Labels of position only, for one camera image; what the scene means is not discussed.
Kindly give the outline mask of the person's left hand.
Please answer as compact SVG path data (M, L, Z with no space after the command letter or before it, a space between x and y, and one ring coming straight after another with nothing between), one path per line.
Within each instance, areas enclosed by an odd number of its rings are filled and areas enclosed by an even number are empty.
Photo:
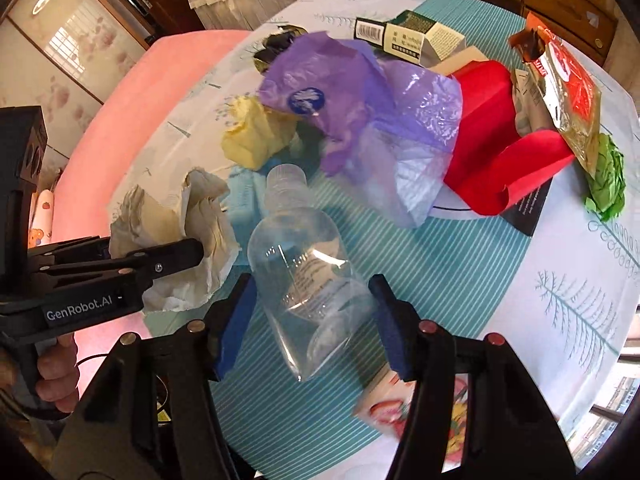
M66 334L59 336L56 344L47 348L38 360L41 377L36 385L38 396L64 414L70 414L79 401L77 352L74 334Z

